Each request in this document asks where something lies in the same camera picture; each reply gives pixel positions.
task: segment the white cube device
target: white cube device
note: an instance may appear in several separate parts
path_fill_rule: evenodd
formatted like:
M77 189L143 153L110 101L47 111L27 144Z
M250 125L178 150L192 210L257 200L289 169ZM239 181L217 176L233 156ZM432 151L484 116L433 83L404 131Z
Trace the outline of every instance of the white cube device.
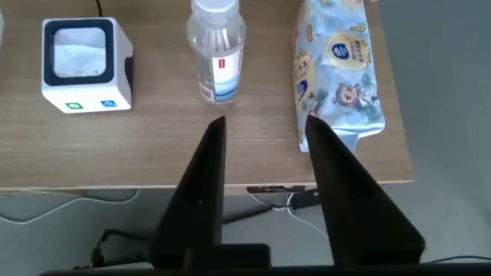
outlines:
M45 19L41 90L65 113L131 108L133 45L114 18Z

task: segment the gray floor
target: gray floor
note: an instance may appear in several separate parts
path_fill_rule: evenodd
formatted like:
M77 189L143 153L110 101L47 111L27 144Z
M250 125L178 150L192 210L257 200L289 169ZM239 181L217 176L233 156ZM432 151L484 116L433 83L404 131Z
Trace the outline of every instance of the gray floor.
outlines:
M416 178L412 184L384 189L425 237L424 260L491 256L491 38L484 19L491 2L379 2ZM132 192L94 196L123 199ZM169 190L143 191L126 205L76 202L28 225L0 222L0 274L37 274L85 264L105 228L150 233L170 196ZM0 211L26 219L67 200L0 199ZM250 198L229 197L224 211L254 206ZM319 208L301 210L298 216L323 226ZM332 263L328 240L286 212L227 225L223 241L264 242L272 248L274 265ZM116 257L134 248L114 239L104 250Z

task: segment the cartoon character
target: cartoon character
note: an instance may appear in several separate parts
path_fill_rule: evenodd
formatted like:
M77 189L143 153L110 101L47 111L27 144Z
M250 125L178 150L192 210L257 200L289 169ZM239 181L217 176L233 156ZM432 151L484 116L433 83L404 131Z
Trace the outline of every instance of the cartoon character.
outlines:
M328 96L328 92L325 88L321 88L317 93L311 92L307 98L302 102L302 110L311 115L317 116L318 111L324 104L325 98Z
M343 107L356 108L359 112L366 114L369 120L376 120L379 117L379 112L374 103L378 97L369 94L369 90L368 86L362 87L360 84L354 86L339 84L336 98L332 99L332 102Z

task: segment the power strip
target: power strip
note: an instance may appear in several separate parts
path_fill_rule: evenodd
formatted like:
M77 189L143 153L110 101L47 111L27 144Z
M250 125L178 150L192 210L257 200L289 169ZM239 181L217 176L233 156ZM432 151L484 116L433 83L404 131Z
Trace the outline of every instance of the power strip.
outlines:
M292 196L290 200L292 209L301 209L321 204L319 191L317 189L308 190L305 192L298 192Z

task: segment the wooden table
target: wooden table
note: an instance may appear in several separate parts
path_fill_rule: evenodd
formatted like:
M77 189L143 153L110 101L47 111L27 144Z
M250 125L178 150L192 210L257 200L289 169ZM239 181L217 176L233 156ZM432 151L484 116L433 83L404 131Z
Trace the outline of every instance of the wooden table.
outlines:
M247 24L239 99L211 108L199 95L186 40L189 1L101 0L135 50L133 109L67 115L41 95L41 20L95 17L94 1L0 0L0 190L174 187L206 125L227 116L226 186L314 185L298 148L291 36L299 0L243 0ZM394 80L376 2L367 13L383 133L357 158L380 183L409 182Z

